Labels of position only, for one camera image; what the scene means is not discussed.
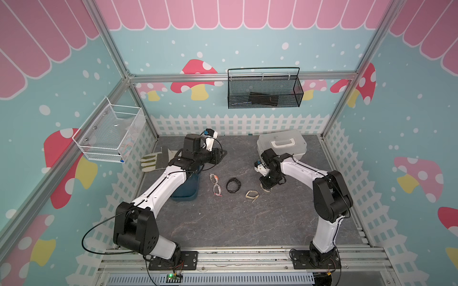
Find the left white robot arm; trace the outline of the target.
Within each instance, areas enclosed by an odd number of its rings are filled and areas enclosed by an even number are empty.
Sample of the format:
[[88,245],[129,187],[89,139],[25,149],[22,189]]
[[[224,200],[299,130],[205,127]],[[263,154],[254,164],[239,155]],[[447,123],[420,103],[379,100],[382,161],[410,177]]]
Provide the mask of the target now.
[[206,164],[217,165],[225,156],[214,147],[218,132],[205,129],[202,134],[186,135],[183,148],[170,159],[163,174],[142,195],[116,209],[113,242],[142,256],[160,258],[173,268],[181,264],[179,244],[159,234],[156,217],[171,195]]

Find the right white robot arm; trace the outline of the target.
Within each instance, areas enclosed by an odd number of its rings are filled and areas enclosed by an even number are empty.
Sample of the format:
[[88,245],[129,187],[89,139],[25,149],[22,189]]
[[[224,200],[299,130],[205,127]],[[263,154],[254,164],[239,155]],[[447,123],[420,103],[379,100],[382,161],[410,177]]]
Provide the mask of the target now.
[[353,206],[343,175],[337,170],[327,172],[313,168],[291,154],[278,155],[273,149],[264,151],[254,168],[261,174],[261,187],[265,190],[285,183],[287,176],[312,189],[319,220],[310,255],[316,263],[331,258],[337,252],[338,229],[344,219],[351,217]]

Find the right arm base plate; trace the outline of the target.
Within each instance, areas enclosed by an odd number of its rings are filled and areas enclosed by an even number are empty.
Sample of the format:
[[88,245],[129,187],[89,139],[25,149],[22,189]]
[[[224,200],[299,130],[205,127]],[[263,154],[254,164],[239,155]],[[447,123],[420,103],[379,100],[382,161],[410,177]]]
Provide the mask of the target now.
[[296,270],[328,269],[333,272],[337,269],[341,269],[341,259],[336,248],[327,253],[320,253],[316,249],[291,249],[289,251],[289,256]]

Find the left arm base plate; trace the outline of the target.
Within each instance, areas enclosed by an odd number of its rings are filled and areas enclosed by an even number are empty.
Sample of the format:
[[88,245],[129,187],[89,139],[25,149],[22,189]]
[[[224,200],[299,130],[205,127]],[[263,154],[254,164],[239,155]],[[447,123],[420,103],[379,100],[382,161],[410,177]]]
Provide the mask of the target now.
[[150,271],[195,271],[198,262],[198,251],[179,251],[171,259],[154,257],[149,260]]

